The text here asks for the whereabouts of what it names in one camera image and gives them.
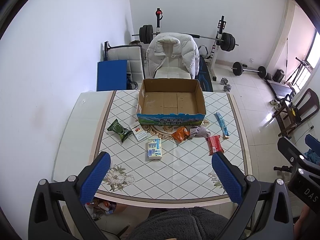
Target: blue gripper pad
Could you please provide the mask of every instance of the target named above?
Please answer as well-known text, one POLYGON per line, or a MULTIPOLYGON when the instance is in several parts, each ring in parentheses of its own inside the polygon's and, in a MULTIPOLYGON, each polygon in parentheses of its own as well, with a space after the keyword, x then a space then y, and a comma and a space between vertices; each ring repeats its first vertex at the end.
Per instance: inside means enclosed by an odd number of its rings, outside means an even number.
POLYGON ((240 177, 240 180, 242 176, 237 172, 236 169, 233 169, 233 172, 236 172, 236 174, 231 172, 230 168, 232 167, 232 164, 227 160, 223 153, 218 152, 213 154, 211 161, 212 168, 217 173, 231 201, 240 205, 243 199, 243 192, 245 191, 244 188, 246 188, 244 175, 241 173, 243 176, 242 180, 244 183, 240 183, 235 176, 240 177))
POLYGON ((108 153, 105 153, 103 157, 98 161, 95 167, 92 169, 88 177, 85 179, 84 183, 80 188, 80 202, 82 205, 90 202, 94 194, 97 192, 104 176, 110 169, 111 158, 108 153))

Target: gray fleece blanket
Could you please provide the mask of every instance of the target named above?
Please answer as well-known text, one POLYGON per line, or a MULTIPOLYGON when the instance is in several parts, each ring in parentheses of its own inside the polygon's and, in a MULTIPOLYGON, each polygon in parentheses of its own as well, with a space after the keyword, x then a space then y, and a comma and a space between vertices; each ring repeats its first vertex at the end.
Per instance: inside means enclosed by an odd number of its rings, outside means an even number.
POLYGON ((127 240, 213 240, 228 219, 201 207, 163 212, 139 224, 127 240))

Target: white chair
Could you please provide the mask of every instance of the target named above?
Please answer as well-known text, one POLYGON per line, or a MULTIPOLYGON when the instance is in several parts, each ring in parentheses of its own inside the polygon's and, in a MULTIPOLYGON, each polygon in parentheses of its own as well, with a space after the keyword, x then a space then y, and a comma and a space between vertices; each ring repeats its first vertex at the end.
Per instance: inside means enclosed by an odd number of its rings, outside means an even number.
POLYGON ((127 73, 130 79, 137 82, 138 89, 145 79, 144 60, 141 45, 123 45, 110 47, 109 42, 105 42, 104 60, 127 60, 127 73))

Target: green snack bag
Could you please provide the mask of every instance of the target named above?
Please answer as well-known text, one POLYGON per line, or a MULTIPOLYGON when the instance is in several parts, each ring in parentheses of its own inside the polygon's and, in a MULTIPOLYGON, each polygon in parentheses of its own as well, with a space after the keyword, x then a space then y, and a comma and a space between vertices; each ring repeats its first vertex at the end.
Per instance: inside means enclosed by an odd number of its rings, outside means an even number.
POLYGON ((118 119, 115 119, 113 123, 107 128, 108 131, 114 131, 115 133, 120 135, 121 142, 124 142, 133 132, 128 130, 127 128, 123 128, 122 125, 119 124, 118 119))

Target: blue folder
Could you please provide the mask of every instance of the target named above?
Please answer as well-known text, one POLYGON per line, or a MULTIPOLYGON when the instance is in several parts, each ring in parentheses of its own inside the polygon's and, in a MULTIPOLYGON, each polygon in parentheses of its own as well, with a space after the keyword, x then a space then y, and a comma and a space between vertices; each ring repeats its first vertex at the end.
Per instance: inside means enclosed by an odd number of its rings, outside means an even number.
POLYGON ((127 61, 110 60, 98 62, 97 91, 126 90, 127 61))

